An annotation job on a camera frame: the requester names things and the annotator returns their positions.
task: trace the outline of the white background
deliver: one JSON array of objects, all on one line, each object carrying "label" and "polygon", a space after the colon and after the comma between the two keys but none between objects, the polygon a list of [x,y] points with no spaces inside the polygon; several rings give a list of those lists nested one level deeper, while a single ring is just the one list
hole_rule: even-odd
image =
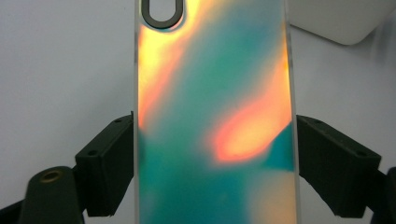
[{"label": "white background", "polygon": [[[297,113],[322,119],[396,165],[396,15],[356,46],[291,29]],[[28,180],[74,156],[133,110],[134,1],[0,2],[0,208]],[[129,187],[114,217],[133,223]],[[302,180],[303,224],[369,223],[334,217]]]}]

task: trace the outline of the holographic surface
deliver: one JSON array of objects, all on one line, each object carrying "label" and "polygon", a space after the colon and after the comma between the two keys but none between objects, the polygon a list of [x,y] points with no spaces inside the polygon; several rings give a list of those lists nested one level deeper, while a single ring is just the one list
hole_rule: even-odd
[{"label": "holographic surface", "polygon": [[138,19],[139,223],[296,223],[283,1],[185,0],[167,30]]}]

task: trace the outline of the iridescent phone case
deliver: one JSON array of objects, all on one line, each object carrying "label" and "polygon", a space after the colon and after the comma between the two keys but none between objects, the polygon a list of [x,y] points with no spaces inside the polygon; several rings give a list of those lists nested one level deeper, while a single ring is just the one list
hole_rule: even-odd
[{"label": "iridescent phone case", "polygon": [[138,0],[135,26],[136,223],[297,223],[284,1]]}]

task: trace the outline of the phone case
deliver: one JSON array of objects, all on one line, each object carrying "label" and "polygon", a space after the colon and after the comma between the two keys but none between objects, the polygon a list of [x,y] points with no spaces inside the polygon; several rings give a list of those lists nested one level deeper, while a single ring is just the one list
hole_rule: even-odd
[{"label": "phone case", "polygon": [[136,1],[140,224],[297,223],[283,0]]}]

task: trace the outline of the phone back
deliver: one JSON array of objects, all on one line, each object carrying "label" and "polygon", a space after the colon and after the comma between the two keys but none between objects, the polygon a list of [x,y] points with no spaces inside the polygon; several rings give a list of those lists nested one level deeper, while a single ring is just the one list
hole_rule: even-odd
[{"label": "phone back", "polygon": [[297,223],[284,1],[176,0],[167,24],[148,4],[136,2],[137,223]]}]

